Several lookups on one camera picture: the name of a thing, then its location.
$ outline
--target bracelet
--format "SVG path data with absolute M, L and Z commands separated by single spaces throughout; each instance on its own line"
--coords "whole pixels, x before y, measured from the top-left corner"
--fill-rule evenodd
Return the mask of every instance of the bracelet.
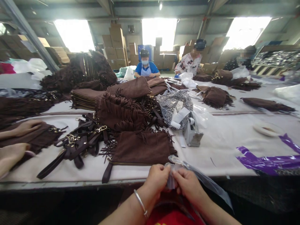
M 134 189 L 134 193 L 135 193 L 135 196 L 137 197 L 137 200 L 139 201 L 140 205 L 142 206 L 143 210 L 144 210 L 144 216 L 146 217 L 146 219 L 148 219 L 148 215 L 147 215 L 147 210 L 145 209 L 144 207 L 144 204 L 140 198 L 140 196 L 138 195 L 137 191 Z

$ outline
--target blue container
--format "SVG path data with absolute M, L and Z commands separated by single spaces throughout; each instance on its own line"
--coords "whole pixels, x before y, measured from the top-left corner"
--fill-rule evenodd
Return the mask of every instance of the blue container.
M 141 62 L 141 55 L 140 52 L 142 49 L 146 49 L 149 52 L 149 61 L 153 62 L 153 55 L 154 55 L 154 47 L 152 45 L 138 45 L 137 51 L 138 51 L 138 59 Z

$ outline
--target white table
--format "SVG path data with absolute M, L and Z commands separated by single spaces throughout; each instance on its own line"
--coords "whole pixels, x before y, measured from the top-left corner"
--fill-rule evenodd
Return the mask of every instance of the white table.
M 204 83 L 209 86 L 218 86 L 227 90 L 231 95 L 237 97 L 258 97 L 273 98 L 272 90 L 278 85 L 266 85 L 259 90 L 242 93 L 238 90 L 228 90 L 227 87 Z M 266 114 L 247 114 L 257 112 L 255 109 L 235 100 L 236 107 L 229 110 L 216 111 L 209 106 L 193 99 L 193 103 L 205 107 L 207 111 L 215 114 L 209 115 L 207 129 L 203 129 L 204 136 L 201 140 L 201 146 L 182 148 L 179 142 L 177 131 L 170 131 L 176 136 L 173 138 L 174 147 L 178 151 L 178 156 L 197 167 L 206 175 L 211 177 L 219 176 L 255 176 L 255 172 L 245 168 L 236 156 L 243 156 L 236 147 L 245 146 L 256 156 L 278 156 L 278 155 L 296 155 L 291 148 L 280 141 L 279 138 L 266 137 L 254 131 L 252 125 L 256 120 L 263 120 L 280 126 L 296 144 L 300 144 L 299 118 L 290 115 Z M 49 112 L 78 112 L 78 115 L 55 115 L 36 117 L 45 122 L 55 125 L 58 128 L 69 126 L 66 135 L 75 129 L 78 122 L 75 120 L 81 117 L 81 113 L 90 112 L 82 109 L 71 109 L 70 102 L 62 102 L 52 107 Z M 230 113 L 246 113 L 243 115 L 225 115 Z M 78 170 L 73 161 L 63 160 L 43 180 L 36 178 L 36 175 L 45 168 L 62 150 L 55 146 L 43 149 L 35 158 L 32 158 L 22 164 L 19 168 L 12 171 L 0 183 L 0 190 L 12 189 L 34 189 L 34 188 L 59 188 L 59 187 L 82 187 L 90 185 L 101 185 L 101 179 L 108 162 L 104 163 L 102 156 L 93 157 L 88 155 L 83 159 L 85 166 Z M 149 166 L 113 166 L 109 184 L 140 182 L 146 179 Z

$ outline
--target silver sequined fabric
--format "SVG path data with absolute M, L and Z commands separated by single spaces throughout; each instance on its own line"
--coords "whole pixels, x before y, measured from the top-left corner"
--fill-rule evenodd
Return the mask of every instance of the silver sequined fabric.
M 159 102 L 160 107 L 162 108 L 162 115 L 165 122 L 173 130 L 178 130 L 177 128 L 171 126 L 173 112 L 178 101 L 183 102 L 182 107 L 185 107 L 190 111 L 193 110 L 193 103 L 191 97 L 188 95 L 187 92 L 183 90 L 179 90 L 177 92 L 170 92 L 164 95 L 158 95 L 156 97 L 156 100 Z M 181 121 L 180 130 L 183 129 L 187 124 L 188 124 L 188 115 Z

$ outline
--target blue apron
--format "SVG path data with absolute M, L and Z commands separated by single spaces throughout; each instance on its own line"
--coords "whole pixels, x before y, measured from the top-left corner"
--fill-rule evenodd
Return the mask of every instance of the blue apron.
M 151 74 L 151 69 L 150 69 L 150 66 L 148 64 L 148 69 L 147 70 L 144 70 L 143 68 L 144 66 L 142 65 L 142 71 L 141 71 L 141 76 L 143 77 L 148 77 L 150 74 Z

